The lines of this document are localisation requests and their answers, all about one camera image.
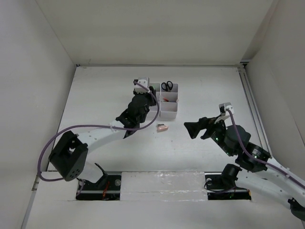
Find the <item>pink white stapler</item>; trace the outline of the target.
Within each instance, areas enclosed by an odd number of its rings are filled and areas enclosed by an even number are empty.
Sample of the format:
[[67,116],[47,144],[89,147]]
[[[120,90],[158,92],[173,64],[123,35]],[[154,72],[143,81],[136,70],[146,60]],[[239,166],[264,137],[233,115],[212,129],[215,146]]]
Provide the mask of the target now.
[[158,124],[157,125],[157,132],[164,132],[167,131],[169,129],[169,127],[165,124]]

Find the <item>black handled scissors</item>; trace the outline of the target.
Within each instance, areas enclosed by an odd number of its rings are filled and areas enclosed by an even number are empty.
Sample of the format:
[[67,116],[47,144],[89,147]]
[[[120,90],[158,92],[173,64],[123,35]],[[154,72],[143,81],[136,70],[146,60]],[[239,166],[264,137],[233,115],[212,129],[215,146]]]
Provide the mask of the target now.
[[173,83],[171,81],[162,82],[161,89],[166,92],[170,92],[173,89]]

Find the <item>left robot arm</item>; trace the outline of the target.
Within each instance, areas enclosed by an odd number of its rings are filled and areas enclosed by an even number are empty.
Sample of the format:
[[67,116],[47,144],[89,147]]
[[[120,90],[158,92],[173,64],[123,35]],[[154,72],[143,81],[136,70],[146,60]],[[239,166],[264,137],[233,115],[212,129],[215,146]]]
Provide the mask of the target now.
[[50,163],[65,181],[84,180],[95,189],[103,189],[108,174],[99,164],[87,162],[87,156],[110,142],[128,138],[140,130],[149,108],[157,104],[155,98],[154,91],[135,93],[127,109],[109,125],[80,134],[66,131],[53,148]]

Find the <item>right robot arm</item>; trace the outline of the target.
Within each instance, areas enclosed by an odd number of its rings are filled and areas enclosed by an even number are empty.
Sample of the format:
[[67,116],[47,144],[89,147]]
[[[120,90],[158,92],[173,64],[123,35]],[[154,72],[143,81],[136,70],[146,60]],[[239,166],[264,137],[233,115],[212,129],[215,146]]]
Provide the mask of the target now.
[[280,165],[269,152],[250,142],[251,135],[240,125],[226,126],[220,116],[185,122],[190,138],[200,131],[202,140],[213,140],[228,156],[235,156],[221,174],[206,177],[204,188],[215,197],[232,198],[237,189],[247,189],[269,197],[305,219],[305,182]]

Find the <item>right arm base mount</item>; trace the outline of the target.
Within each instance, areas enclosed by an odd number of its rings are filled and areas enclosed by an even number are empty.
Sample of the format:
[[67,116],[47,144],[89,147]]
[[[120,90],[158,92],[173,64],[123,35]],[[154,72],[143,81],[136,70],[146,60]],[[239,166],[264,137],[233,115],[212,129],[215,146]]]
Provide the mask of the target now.
[[252,200],[248,189],[235,184],[241,171],[240,167],[227,164],[222,172],[206,172],[203,187],[208,200]]

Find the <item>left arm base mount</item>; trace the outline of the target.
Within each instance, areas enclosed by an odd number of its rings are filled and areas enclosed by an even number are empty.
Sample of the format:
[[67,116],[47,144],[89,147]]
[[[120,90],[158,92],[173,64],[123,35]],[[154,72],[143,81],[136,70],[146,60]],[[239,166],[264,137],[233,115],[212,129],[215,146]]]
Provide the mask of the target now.
[[101,200],[101,201],[119,201],[121,194],[122,172],[110,172],[95,163],[102,177],[96,183],[88,180],[78,179],[79,184],[76,192],[76,200]]

